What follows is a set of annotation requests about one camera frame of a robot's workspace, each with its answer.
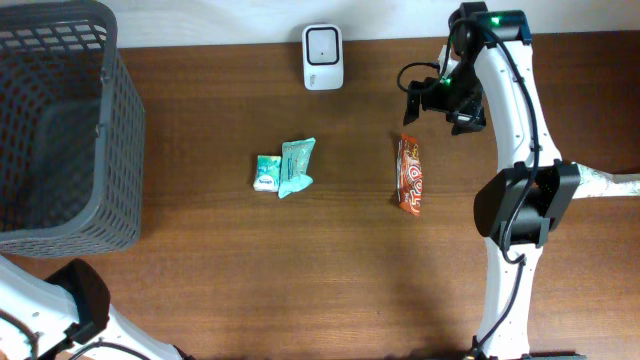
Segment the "small green tissue pack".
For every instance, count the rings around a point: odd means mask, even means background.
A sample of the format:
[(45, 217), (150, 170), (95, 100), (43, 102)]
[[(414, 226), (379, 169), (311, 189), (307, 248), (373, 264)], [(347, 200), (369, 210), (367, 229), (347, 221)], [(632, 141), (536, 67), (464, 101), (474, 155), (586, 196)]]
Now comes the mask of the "small green tissue pack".
[(258, 192), (277, 192), (280, 187), (280, 156), (258, 155), (253, 188)]

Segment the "teal wet wipes pack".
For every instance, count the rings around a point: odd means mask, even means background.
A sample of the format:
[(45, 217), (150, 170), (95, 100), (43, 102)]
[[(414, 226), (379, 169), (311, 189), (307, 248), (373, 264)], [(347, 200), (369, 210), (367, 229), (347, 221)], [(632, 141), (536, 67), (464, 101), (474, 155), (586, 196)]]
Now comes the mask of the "teal wet wipes pack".
[(307, 174), (311, 154), (316, 144), (316, 139), (311, 137), (304, 140), (284, 142), (282, 144), (282, 159), (280, 185), (278, 197), (300, 192), (313, 183), (313, 179)]

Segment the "white floral cream tube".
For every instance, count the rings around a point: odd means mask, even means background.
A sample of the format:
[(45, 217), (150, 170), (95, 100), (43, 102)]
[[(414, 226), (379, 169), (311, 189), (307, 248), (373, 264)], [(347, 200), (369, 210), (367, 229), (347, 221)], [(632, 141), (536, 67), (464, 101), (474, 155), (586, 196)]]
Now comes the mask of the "white floral cream tube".
[(639, 175), (614, 175), (578, 164), (580, 183), (573, 198), (638, 197)]

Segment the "white barcode scanner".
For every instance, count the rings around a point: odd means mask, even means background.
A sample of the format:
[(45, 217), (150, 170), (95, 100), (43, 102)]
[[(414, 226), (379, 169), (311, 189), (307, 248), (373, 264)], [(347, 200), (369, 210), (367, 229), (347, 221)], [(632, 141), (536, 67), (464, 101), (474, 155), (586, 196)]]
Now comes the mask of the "white barcode scanner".
[(341, 29), (333, 24), (312, 24), (302, 32), (303, 80), (309, 91), (336, 90), (344, 84)]

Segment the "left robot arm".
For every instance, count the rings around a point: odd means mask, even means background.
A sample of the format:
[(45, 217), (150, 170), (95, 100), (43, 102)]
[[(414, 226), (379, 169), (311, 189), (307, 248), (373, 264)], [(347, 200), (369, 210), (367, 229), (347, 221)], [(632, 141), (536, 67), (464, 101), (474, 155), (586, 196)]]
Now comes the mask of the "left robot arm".
[(189, 359), (116, 310), (84, 260), (39, 279), (1, 259), (1, 353), (8, 359)]

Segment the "grey plastic mesh basket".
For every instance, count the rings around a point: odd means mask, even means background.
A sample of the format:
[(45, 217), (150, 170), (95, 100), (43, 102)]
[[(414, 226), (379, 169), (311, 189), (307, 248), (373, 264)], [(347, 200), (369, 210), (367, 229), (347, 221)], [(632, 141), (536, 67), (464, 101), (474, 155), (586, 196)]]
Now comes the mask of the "grey plastic mesh basket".
[(97, 1), (1, 10), (1, 249), (120, 251), (141, 232), (145, 109)]

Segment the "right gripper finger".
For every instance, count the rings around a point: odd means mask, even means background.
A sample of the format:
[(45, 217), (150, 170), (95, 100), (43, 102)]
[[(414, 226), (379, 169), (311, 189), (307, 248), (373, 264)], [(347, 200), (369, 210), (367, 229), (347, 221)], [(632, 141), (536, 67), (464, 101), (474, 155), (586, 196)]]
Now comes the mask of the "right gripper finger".
[(450, 115), (450, 123), (452, 124), (451, 134), (457, 136), (482, 131), (486, 127), (486, 117), (483, 112), (474, 116), (453, 113)]
[(407, 88), (406, 110), (403, 118), (403, 125), (408, 126), (415, 122), (421, 111), (422, 92), (424, 90), (423, 82), (411, 82)]

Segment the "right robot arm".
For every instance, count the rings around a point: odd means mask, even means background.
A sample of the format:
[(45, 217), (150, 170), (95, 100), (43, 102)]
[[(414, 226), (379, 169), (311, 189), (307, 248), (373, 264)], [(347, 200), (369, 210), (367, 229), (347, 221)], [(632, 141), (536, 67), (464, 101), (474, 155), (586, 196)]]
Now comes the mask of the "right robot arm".
[(448, 19), (438, 74), (412, 81), (403, 119), (445, 114), (453, 135), (492, 125), (498, 165), (475, 196), (488, 258), (485, 302), (468, 359), (530, 359), (528, 318), (536, 267), (580, 182), (549, 134), (534, 74), (532, 34), (521, 10), (464, 2)]

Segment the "orange chocolate bar wrapper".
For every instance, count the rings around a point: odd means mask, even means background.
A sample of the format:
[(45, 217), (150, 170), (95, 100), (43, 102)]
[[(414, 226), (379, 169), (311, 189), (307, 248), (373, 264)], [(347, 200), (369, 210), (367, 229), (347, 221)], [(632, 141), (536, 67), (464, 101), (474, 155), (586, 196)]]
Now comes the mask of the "orange chocolate bar wrapper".
[(403, 134), (399, 141), (397, 167), (397, 194), (399, 206), (419, 216), (423, 189), (423, 174), (417, 139)]

